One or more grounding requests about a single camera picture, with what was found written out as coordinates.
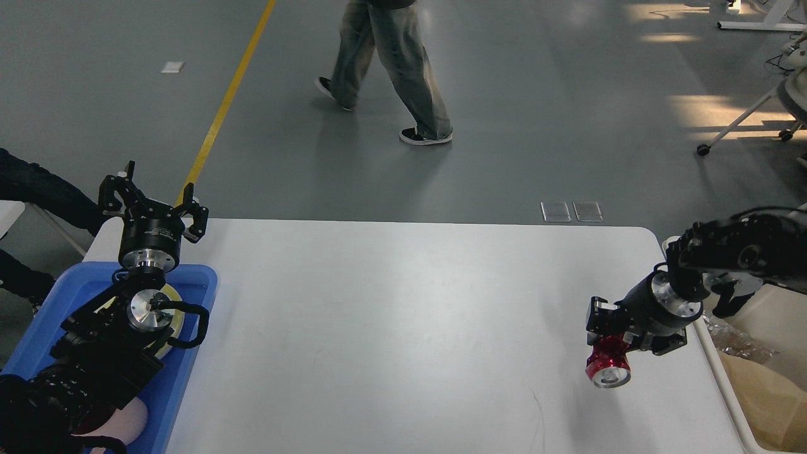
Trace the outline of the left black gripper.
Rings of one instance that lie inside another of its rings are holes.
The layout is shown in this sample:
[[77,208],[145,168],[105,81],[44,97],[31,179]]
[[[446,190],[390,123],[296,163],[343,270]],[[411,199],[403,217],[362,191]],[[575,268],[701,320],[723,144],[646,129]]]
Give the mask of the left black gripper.
[[[170,209],[171,219],[150,219],[149,199],[134,184],[135,161],[123,173],[107,175],[99,187],[98,206],[103,214],[123,219],[118,262],[125,269],[155,267],[170,272],[180,264],[182,236],[198,243],[205,235],[209,209],[194,198],[194,183],[187,183],[180,202]],[[183,218],[192,222],[185,227]]]

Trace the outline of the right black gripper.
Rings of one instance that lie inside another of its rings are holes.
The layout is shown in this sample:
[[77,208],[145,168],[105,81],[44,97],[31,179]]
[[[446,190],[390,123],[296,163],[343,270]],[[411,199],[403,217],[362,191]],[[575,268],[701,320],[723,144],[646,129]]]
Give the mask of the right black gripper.
[[587,316],[587,344],[624,333],[628,352],[663,356],[688,344],[686,327],[703,313],[700,301],[679,296],[665,271],[655,271],[621,301],[592,296]]

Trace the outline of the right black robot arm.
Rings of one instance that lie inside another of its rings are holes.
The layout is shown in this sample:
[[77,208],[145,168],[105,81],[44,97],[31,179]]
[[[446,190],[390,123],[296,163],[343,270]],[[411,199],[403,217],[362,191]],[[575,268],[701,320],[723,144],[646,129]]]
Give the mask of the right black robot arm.
[[763,206],[694,223],[620,301],[591,299],[587,343],[610,339],[621,351],[662,356],[686,345],[709,295],[721,297],[717,315],[728,317],[764,284],[805,294],[805,271],[804,209]]

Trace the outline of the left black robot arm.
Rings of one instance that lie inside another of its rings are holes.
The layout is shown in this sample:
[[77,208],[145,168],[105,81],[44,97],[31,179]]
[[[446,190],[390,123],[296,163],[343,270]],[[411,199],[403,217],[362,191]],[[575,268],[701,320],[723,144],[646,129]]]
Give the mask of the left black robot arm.
[[209,210],[194,199],[192,183],[175,206],[147,198],[134,169],[130,161],[99,187],[101,208],[123,219],[112,284],[61,323],[53,364],[31,379],[2,375],[3,452],[126,452],[118,438],[79,436],[78,429],[94,410],[132,402],[164,367],[162,347],[192,349],[206,338],[209,310],[174,301],[163,288],[180,264],[182,239],[196,243],[205,235]]

